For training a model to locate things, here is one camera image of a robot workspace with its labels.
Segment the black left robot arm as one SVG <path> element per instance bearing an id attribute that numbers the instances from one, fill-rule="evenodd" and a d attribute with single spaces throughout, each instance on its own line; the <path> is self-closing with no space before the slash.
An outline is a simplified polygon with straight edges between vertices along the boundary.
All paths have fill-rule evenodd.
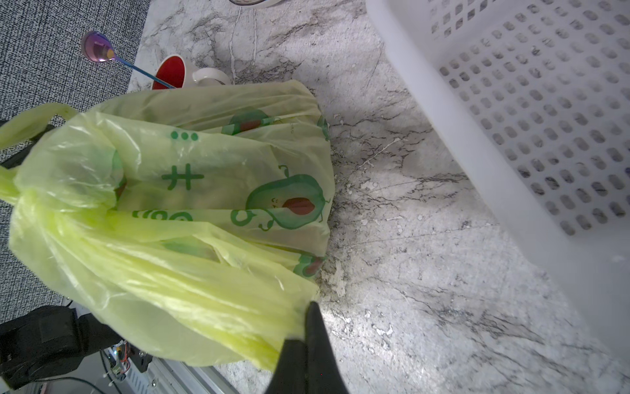
<path id="1" fill-rule="evenodd" d="M 122 337 L 92 314 L 46 305 L 1 324 L 1 383 L 17 390 L 76 370 Z"/>

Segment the yellow-green plastic bag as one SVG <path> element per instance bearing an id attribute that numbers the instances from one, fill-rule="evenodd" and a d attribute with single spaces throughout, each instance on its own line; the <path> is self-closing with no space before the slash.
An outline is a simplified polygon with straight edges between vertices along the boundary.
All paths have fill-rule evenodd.
<path id="1" fill-rule="evenodd" d="M 35 139 L 1 172 L 8 245 L 46 286 L 154 356 L 273 370 L 305 334 L 336 191 L 300 82 L 47 103 L 1 129 Z"/>

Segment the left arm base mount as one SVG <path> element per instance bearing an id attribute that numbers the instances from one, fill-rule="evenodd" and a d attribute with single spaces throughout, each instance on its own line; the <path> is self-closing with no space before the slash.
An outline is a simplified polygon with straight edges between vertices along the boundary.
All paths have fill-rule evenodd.
<path id="1" fill-rule="evenodd" d="M 145 373 L 153 361 L 150 354 L 141 351 L 128 341 L 120 341 L 118 344 L 101 350 L 100 356 L 106 375 L 114 383 L 121 383 L 134 373 Z"/>

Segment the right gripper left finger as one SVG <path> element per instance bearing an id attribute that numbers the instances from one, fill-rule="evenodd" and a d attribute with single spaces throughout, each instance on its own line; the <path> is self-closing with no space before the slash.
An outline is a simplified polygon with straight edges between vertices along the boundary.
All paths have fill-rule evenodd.
<path id="1" fill-rule="evenodd" d="M 265 394 L 307 392 L 307 346 L 300 340 L 285 340 L 276 370 Z"/>

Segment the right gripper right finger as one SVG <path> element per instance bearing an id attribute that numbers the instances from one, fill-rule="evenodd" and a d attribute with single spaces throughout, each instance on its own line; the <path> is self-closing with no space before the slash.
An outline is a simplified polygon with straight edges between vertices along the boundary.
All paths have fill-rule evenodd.
<path id="1" fill-rule="evenodd" d="M 307 392 L 310 394 L 348 394 L 317 302 L 309 304 L 305 333 Z"/>

